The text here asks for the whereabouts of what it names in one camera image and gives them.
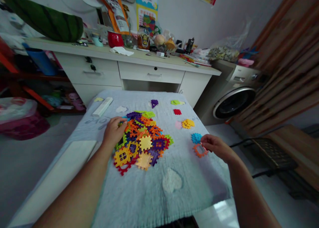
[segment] drawer handle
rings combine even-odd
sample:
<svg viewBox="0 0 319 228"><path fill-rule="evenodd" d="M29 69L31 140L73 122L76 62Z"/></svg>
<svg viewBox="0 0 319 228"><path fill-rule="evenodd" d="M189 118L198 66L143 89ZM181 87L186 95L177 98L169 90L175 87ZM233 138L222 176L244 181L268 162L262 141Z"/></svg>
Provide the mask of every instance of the drawer handle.
<svg viewBox="0 0 319 228"><path fill-rule="evenodd" d="M147 75L148 75L148 76L155 76L155 77L159 77L159 78L161 78L161 77L162 77L162 75L161 75L161 74L152 74L152 73L148 73Z"/></svg>
<svg viewBox="0 0 319 228"><path fill-rule="evenodd" d="M88 71L83 71L83 73L87 73L87 74L96 74L96 75L102 75L102 73L100 72L88 72Z"/></svg>

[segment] washing machine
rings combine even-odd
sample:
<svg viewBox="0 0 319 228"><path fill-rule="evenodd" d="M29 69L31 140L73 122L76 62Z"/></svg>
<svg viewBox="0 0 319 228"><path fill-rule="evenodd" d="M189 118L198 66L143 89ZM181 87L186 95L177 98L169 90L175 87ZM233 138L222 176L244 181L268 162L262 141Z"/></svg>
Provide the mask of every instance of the washing machine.
<svg viewBox="0 0 319 228"><path fill-rule="evenodd" d="M214 61L212 67L222 74L212 76L194 107L205 126L224 123L243 111L255 99L257 89L268 80L257 69L223 60Z"/></svg>

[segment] cloth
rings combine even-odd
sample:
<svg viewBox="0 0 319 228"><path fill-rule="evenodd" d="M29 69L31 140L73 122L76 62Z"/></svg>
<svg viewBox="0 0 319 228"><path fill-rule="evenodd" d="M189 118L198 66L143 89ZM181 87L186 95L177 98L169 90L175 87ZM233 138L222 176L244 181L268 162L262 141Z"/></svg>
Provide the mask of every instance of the cloth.
<svg viewBox="0 0 319 228"><path fill-rule="evenodd" d="M93 228L102 227L157 227L174 220L188 217L215 203L232 196L227 165L213 153L198 158L193 150L191 134L207 134L197 115L179 93L103 91L96 97L112 97L113 102L101 118L92 113L102 103L92 99L87 113L68 138L37 186L51 170L72 141L102 141L105 127L115 116L129 112L152 111L153 120L173 140L168 150L154 167L147 171L132 166L121 176L109 161L105 185L96 210ZM155 108L149 106L152 99L158 100ZM172 105L172 100L185 102ZM173 109L180 109L182 115L175 115ZM177 121L194 121L191 129L178 129Z"/></svg>
<svg viewBox="0 0 319 228"><path fill-rule="evenodd" d="M110 52L112 52L112 53L118 52L119 54L123 54L123 55L127 55L127 56L131 56L132 54L134 54L134 52L127 51L123 47L113 47L110 49Z"/></svg>

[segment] pink basket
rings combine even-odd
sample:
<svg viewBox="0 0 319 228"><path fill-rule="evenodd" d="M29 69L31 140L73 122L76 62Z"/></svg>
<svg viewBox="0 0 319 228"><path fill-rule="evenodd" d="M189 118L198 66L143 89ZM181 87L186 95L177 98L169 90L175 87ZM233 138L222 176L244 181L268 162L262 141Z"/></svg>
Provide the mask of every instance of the pink basket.
<svg viewBox="0 0 319 228"><path fill-rule="evenodd" d="M48 121L38 111L30 117L18 119L0 125L0 133L16 140L35 138L50 128Z"/></svg>

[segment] tiled floor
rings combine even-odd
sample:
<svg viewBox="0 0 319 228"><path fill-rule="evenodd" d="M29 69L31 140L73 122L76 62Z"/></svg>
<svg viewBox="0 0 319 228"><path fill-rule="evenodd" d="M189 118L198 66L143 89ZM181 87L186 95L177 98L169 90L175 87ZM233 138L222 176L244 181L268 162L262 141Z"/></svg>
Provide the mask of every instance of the tiled floor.
<svg viewBox="0 0 319 228"><path fill-rule="evenodd" d="M50 117L52 127L41 136L27 141L0 136L0 228L9 222L81 118L82 116L58 115ZM229 145L240 141L228 125L206 128L210 134L221 137ZM251 173L259 172L238 147L234 150ZM282 227L318 227L318 208L308 201L293 200L277 177L262 176L256 178L255 182ZM215 204L195 214L195 218L199 228L239 227L233 199Z"/></svg>
<svg viewBox="0 0 319 228"><path fill-rule="evenodd" d="M240 141L240 138L228 125L213 125L206 126L206 128L210 134L219 136L229 145ZM238 147L235 147L234 150L251 173L259 172ZM278 177L261 176L256 178L255 182L282 227L318 227L318 207L307 200L292 199L287 193L286 186ZM194 217L199 228L239 227L234 199L217 203L195 214Z"/></svg>
<svg viewBox="0 0 319 228"><path fill-rule="evenodd" d="M81 118L53 115L48 131L26 141L0 135L0 228L10 221Z"/></svg>

